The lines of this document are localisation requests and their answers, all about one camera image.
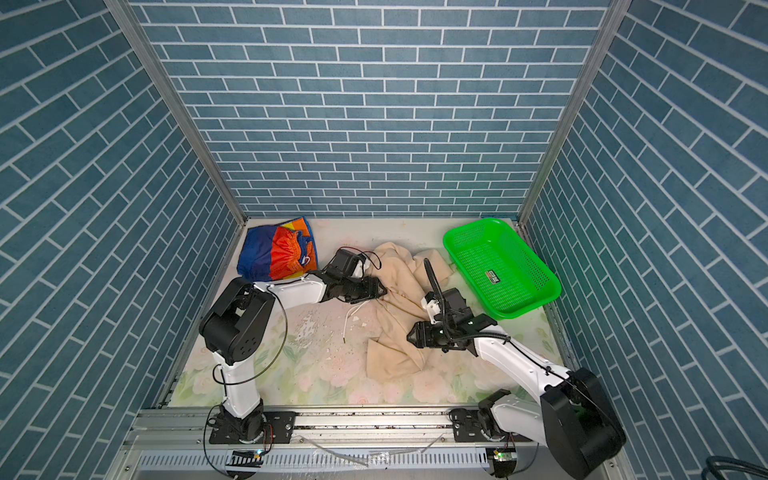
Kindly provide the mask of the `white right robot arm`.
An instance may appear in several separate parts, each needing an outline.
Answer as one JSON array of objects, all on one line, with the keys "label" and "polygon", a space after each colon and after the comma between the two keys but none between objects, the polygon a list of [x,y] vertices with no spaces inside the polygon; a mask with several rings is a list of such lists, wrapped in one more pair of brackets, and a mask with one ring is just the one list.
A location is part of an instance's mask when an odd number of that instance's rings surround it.
[{"label": "white right robot arm", "polygon": [[546,446],[572,478],[584,479],[615,457],[627,441],[600,380],[588,369],[554,364],[510,337],[486,315],[459,322],[420,321],[407,334],[417,348],[468,351],[505,373],[531,397],[500,389],[475,409],[449,412],[454,439],[511,441],[516,435]]}]

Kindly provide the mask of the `beige shorts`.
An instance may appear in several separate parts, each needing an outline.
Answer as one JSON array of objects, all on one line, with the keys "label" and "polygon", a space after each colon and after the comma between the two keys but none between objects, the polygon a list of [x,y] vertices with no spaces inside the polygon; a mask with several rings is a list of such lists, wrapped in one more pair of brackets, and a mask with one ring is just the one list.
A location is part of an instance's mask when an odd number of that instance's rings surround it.
[{"label": "beige shorts", "polygon": [[405,247],[386,242],[373,250],[378,259],[366,273],[380,280],[386,294],[368,303],[381,327],[378,338],[367,344],[366,374],[379,383],[389,383],[422,371],[427,355],[407,341],[407,334],[429,316],[422,306],[433,290],[426,264],[430,264],[443,287],[454,271],[437,249],[411,253]]}]

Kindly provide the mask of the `rainbow striped shorts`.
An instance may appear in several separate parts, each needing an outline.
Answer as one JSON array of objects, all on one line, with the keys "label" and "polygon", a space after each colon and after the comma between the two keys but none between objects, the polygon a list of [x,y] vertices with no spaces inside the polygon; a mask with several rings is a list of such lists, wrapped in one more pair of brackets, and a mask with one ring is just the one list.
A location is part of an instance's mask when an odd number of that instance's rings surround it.
[{"label": "rainbow striped shorts", "polygon": [[316,242],[305,217],[249,228],[237,273],[249,282],[296,278],[318,268]]}]

